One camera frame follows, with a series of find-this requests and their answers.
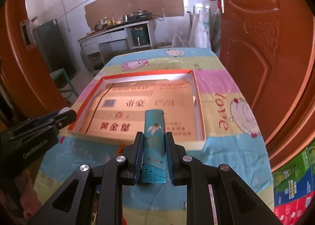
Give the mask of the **orange rimmed cardboard tray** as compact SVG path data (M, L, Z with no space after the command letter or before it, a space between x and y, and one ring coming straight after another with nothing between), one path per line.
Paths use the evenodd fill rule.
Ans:
M77 119L67 131L103 144L131 144L144 132L145 111L161 109L165 123L153 122L150 133L165 130L186 150L201 150L205 122L194 71L132 72L102 77L79 99Z

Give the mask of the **green beer carton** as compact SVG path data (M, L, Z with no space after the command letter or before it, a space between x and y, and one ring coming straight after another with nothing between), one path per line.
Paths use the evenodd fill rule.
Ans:
M272 176L275 206L298 199L309 205L314 193L314 142L274 171Z

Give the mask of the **grey kitchen counter cabinet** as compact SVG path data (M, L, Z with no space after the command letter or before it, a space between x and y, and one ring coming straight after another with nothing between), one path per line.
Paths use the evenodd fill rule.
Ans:
M145 42L133 41L134 29L144 30ZM155 48L155 20L140 21L94 32L78 40L86 69L93 72L122 54Z

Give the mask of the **green metal table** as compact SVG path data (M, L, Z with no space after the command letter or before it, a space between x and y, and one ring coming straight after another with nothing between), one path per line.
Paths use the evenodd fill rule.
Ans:
M54 81L59 92L61 94L67 94L67 96L64 97L64 100L68 104L71 104L70 98L72 95L75 95L77 98L79 97L79 94L75 90L75 87L72 84L68 75L66 74L64 68L58 69L58 70L50 73L50 77Z

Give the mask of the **wall cardboard sheets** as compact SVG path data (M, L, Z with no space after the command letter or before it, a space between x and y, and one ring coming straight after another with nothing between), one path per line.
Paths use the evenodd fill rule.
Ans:
M161 17L184 16L183 0L96 0L84 7L90 28L104 18L119 20L125 14L148 11Z

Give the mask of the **red carton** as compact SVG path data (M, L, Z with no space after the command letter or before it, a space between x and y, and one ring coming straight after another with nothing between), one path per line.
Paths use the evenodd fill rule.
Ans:
M310 193L290 203L275 206L274 214L284 225L296 224L313 198L314 193Z

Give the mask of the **white plastic sacks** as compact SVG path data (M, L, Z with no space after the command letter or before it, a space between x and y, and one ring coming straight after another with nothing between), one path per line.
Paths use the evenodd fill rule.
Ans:
M212 14L211 10L203 7L199 14L190 14L190 19L192 22L189 39L174 34L170 47L208 48L219 56L221 50L221 12L219 9Z

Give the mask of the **cartoon sheep tablecloth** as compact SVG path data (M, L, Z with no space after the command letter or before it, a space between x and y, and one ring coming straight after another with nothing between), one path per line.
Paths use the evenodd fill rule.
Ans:
M222 63L209 49L159 49L116 56L98 76L129 72L192 69L200 93L206 143L191 155L204 164L228 164L269 208L274 207L273 179L262 134L249 104ZM34 183L44 203L82 164L103 165L122 151L72 137L66 130L60 143L44 156ZM186 188L170 183L124 187L125 224L185 224Z

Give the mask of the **black gas stove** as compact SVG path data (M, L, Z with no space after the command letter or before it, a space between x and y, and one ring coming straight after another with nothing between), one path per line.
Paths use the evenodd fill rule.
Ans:
M152 19L152 13L148 11L138 11L128 14L127 22L134 23L138 21L150 20Z

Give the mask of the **teal lighter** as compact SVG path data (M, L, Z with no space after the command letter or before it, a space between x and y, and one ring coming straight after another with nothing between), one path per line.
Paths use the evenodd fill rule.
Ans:
M145 111L143 175L145 183L166 183L166 125L161 109Z

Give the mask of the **dark green refrigerator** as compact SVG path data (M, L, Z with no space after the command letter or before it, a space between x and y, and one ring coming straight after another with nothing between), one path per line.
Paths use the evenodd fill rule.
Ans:
M66 48L58 21L53 19L41 24L32 33L49 72L63 68L67 76L72 78L76 70Z

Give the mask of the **brown wooden door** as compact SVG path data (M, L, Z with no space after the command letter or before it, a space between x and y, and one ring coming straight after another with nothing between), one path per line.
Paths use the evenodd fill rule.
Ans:
M224 7L220 59L276 170L314 139L314 14L306 0L224 0Z

